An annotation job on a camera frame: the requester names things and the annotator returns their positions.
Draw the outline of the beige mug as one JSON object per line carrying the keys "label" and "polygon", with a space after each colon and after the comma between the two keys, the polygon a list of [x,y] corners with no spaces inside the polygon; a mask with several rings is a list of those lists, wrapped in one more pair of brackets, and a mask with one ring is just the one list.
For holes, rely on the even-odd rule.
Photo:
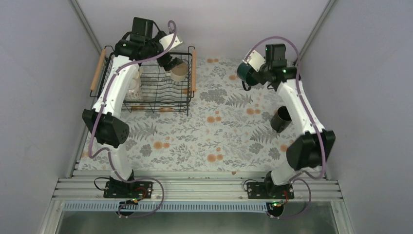
{"label": "beige mug", "polygon": [[175,82],[184,81],[188,74],[188,65],[180,63],[173,67],[170,71],[170,78]]}

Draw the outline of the dark green mug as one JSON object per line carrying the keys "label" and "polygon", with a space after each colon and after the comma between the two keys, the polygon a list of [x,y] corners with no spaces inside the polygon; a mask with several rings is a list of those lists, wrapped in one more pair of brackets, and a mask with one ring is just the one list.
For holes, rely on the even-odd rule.
{"label": "dark green mug", "polygon": [[257,72],[248,64],[240,63],[237,68],[237,76],[242,81],[242,86],[245,91],[250,91],[252,86],[259,82],[256,79]]}

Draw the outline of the patterned white mug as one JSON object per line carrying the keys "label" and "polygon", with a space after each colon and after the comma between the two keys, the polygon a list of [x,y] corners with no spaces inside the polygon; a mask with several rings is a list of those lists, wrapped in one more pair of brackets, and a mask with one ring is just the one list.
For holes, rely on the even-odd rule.
{"label": "patterned white mug", "polygon": [[143,99],[141,91],[141,70],[139,69],[132,78],[125,95],[125,101],[141,101]]}

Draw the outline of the matte black mug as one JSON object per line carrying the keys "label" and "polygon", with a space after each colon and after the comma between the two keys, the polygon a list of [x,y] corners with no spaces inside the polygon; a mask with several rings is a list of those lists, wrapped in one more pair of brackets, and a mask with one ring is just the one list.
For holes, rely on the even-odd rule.
{"label": "matte black mug", "polygon": [[273,130],[280,134],[291,123],[292,119],[286,106],[280,107],[270,121]]}

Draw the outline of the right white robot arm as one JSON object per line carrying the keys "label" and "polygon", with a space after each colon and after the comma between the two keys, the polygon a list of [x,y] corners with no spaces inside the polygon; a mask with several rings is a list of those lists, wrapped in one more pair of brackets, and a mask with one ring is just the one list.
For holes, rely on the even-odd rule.
{"label": "right white robot arm", "polygon": [[273,129],[280,133],[291,122],[297,131],[297,139],[286,150],[286,161],[264,179],[263,190],[269,198],[278,197],[301,174],[310,175],[321,168],[319,175],[312,178],[322,178],[336,139],[334,132],[326,130],[316,117],[302,90],[299,67],[287,64],[285,51],[284,44],[268,44],[265,56],[252,50],[247,57],[260,83],[272,86],[284,103],[271,121]]}

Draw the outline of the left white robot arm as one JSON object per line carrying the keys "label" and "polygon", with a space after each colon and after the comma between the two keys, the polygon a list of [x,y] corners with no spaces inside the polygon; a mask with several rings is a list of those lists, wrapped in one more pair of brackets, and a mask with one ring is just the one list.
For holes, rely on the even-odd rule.
{"label": "left white robot arm", "polygon": [[130,128],[120,119],[129,86],[139,75],[143,63],[155,60],[167,71],[179,64],[169,54],[170,50],[183,43],[177,35],[175,21],[168,21],[168,32],[158,30],[154,35],[153,28],[156,26],[150,19],[133,19],[132,29],[115,44],[112,69],[102,93],[93,107],[82,113],[82,119],[91,133],[88,157],[94,159],[101,152],[107,152],[112,170],[109,182],[123,197],[134,194],[134,182],[137,181],[124,149]]}

